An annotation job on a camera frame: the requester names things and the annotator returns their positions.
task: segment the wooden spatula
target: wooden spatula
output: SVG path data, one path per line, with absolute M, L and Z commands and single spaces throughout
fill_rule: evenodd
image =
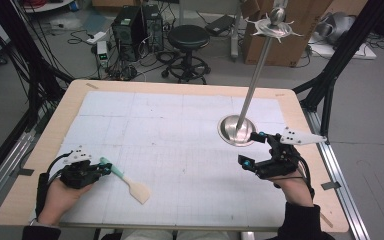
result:
M 101 161 L 101 163 L 104 163 L 104 164 L 111 163 L 108 159 L 104 157 L 101 157 L 99 160 Z M 117 167 L 114 166 L 114 164 L 111 167 L 111 171 L 115 175 L 120 177 L 125 183 L 127 183 L 127 185 L 129 185 L 130 195 L 132 195 L 140 203 L 145 204 L 145 202 L 151 196 L 151 190 L 149 190 L 149 188 L 146 185 L 142 183 L 133 182 L 128 177 L 124 176 L 124 174 L 120 172 L 120 170 L 118 170 Z

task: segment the stool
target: stool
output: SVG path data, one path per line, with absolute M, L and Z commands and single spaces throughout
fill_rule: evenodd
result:
M 169 32 L 168 41 L 185 55 L 171 60 L 161 76 L 166 78 L 171 73 L 179 79 L 178 83 L 181 83 L 182 80 L 189 82 L 189 80 L 201 78 L 202 83 L 206 85 L 204 74 L 210 73 L 211 68 L 204 60 L 192 56 L 192 51 L 205 47 L 210 42 L 210 35 L 201 27 L 181 25 Z

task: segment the hand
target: hand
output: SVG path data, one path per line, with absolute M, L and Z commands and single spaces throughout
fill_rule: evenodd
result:
M 295 204 L 303 207 L 313 207 L 313 199 L 307 184 L 301 176 L 301 173 L 296 170 L 286 176 L 278 176 L 267 179 L 279 185 L 285 194 L 286 201 L 290 204 Z
M 59 224 L 61 217 L 66 213 L 80 197 L 92 188 L 92 184 L 82 189 L 67 187 L 59 178 L 55 179 L 48 189 L 45 207 L 37 221 L 42 224 Z

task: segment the floor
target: floor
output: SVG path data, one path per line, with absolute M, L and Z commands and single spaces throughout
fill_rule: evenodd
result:
M 99 28 L 106 30 L 114 14 L 96 14 L 93 9 L 88 9 L 77 12 L 76 16 L 83 22 L 84 28 L 93 34 Z M 204 16 L 208 21 L 213 17 Z M 186 17 L 203 24 L 202 19 L 193 12 Z M 77 78 L 96 76 L 95 59 L 90 53 L 90 46 L 68 44 L 67 40 L 72 38 L 69 31 L 58 31 L 54 35 L 47 35 L 52 52 L 72 75 Z M 227 37 L 213 37 L 209 46 L 198 51 L 197 55 L 212 68 L 207 77 L 208 84 L 249 86 L 255 66 L 245 65 L 242 55 L 236 62 L 232 61 L 229 47 L 230 40 Z M 384 50 L 376 48 L 373 51 L 377 55 L 375 60 L 352 60 L 340 75 L 334 92 L 329 136 L 370 238 L 384 239 Z M 315 56 L 310 59 L 311 62 L 303 68 L 264 67 L 258 87 L 291 89 L 312 79 L 323 70 L 328 60 Z M 153 56 L 149 56 L 144 59 L 143 65 L 153 61 Z M 308 59 L 302 59 L 299 65 L 307 62 Z M 139 72 L 144 72 L 160 64 L 135 66 Z M 175 79 L 161 77 L 162 70 L 162 67 L 151 70 L 133 81 L 175 84 Z M 10 63 L 0 65 L 0 146 L 26 109 L 27 98 L 14 68 Z M 13 181 L 13 178 L 9 178 L 1 190 L 0 204 Z M 0 226 L 0 239 L 13 239 L 14 236 L 21 236 L 21 232 L 22 228 L 19 227 Z M 64 229 L 61 239 L 93 239 L 93 234 L 93 229 Z M 259 239 L 266 236 L 257 233 Z M 335 237 L 353 239 L 350 233 L 336 234 Z

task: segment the round metal base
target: round metal base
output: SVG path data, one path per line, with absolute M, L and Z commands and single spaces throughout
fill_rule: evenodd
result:
M 253 141 L 249 138 L 252 132 L 257 132 L 255 124 L 249 119 L 245 118 L 242 127 L 236 131 L 236 125 L 238 124 L 239 115 L 231 115 L 220 120 L 218 124 L 218 132 L 220 137 L 236 147 L 245 147 L 251 145 Z

